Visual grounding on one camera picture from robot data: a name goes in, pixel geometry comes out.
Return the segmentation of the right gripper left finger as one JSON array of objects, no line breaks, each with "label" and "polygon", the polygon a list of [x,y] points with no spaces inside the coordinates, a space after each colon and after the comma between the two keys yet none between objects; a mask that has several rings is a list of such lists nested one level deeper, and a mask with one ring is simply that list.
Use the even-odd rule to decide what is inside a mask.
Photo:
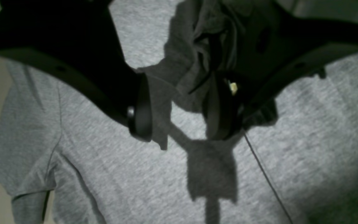
[{"label": "right gripper left finger", "polygon": [[152,139],[148,78],[125,61],[111,0],[1,0],[0,56],[87,97],[141,141]]}]

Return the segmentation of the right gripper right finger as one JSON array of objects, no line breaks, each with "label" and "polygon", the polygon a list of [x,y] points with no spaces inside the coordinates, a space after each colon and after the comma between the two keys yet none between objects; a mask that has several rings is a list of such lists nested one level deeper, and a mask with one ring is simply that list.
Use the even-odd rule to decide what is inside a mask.
[{"label": "right gripper right finger", "polygon": [[207,34],[206,136],[228,139],[295,80],[358,53],[358,0],[250,0]]}]

